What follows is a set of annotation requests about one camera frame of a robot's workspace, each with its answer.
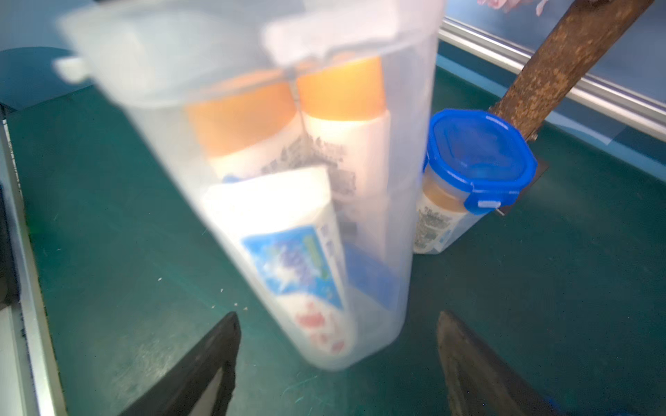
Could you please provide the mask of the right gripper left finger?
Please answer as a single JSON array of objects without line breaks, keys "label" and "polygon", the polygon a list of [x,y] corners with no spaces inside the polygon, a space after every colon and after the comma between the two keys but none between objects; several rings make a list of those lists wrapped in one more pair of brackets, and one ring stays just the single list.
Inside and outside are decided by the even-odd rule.
[{"label": "right gripper left finger", "polygon": [[225,415],[236,386],[239,317],[226,314],[124,415]]}]

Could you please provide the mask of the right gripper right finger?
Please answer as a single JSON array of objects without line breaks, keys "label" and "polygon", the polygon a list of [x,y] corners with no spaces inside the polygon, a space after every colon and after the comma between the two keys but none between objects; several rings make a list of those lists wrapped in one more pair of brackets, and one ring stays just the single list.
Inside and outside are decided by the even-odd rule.
[{"label": "right gripper right finger", "polygon": [[442,311],[437,342],[452,415],[558,415],[453,312]]}]

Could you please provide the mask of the blue-lid toiletry cup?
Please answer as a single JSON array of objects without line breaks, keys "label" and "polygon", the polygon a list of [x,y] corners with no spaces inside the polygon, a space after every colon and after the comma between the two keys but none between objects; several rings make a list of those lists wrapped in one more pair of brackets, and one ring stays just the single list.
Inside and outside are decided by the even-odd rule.
[{"label": "blue-lid toiletry cup", "polygon": [[520,132],[480,110],[446,109],[429,125],[413,251],[439,254],[485,215],[513,205],[538,163]]},{"label": "blue-lid toiletry cup", "polygon": [[406,317],[442,1],[95,1],[57,19],[299,353]]}]

